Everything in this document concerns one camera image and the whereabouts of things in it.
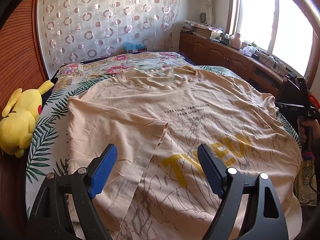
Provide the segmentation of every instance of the pikachu plush toy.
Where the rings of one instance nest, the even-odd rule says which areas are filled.
[[[42,98],[54,84],[48,80],[38,89],[13,92],[2,111],[0,121],[0,147],[9,154],[21,158],[31,144],[32,134],[42,110]]]

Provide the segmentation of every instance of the beige t-shirt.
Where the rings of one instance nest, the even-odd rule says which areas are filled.
[[[113,239],[202,239],[220,204],[197,159],[202,143],[242,173],[267,173],[290,239],[299,233],[301,209],[292,188],[300,149],[277,119],[270,94],[185,66],[122,71],[70,98],[68,107],[69,173],[108,143],[118,147],[116,165],[94,200]],[[232,237],[241,228],[245,200]],[[72,205],[70,212],[76,221]]]

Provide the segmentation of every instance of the bed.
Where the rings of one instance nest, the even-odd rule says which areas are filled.
[[[88,64],[71,64],[59,69],[58,82],[54,92],[45,103],[40,119],[36,125],[26,170],[26,208],[27,215],[31,211],[36,194],[44,176],[49,172],[62,176],[68,174],[68,97],[80,95],[94,84],[110,77],[119,71],[165,69],[167,67],[182,67],[193,64],[177,53],[141,53],[124,54]],[[242,80],[232,71],[219,66],[195,66],[223,76]],[[294,137],[301,148],[299,137],[287,122],[278,113],[284,129]]]

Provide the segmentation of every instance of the wooden cabinet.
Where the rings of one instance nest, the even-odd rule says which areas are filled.
[[[225,67],[228,49],[223,45],[210,42],[205,50],[204,65]]]
[[[195,65],[223,66],[238,74],[261,92],[274,95],[279,93],[283,77],[259,61],[244,56],[238,50],[204,40],[188,33],[180,33],[179,51]]]
[[[244,80],[249,81],[254,63],[239,54],[238,52],[230,50],[228,53],[226,68],[230,69]]]

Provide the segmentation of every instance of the silver bolt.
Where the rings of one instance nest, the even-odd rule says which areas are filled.
[[[54,173],[50,172],[47,174],[47,179],[52,179],[54,177]]]
[[[261,173],[261,174],[260,174],[260,177],[261,177],[262,179],[268,179],[268,178],[269,178],[269,176],[268,176],[267,174],[265,174],[265,173]]]
[[[87,169],[84,168],[84,167],[82,167],[82,168],[80,168],[80,169],[78,170],[78,173],[79,173],[79,174],[84,174],[84,173],[86,173],[86,172],[87,172]]]
[[[228,172],[230,173],[230,174],[236,174],[237,173],[237,170],[235,169],[235,168],[229,168],[228,169]]]

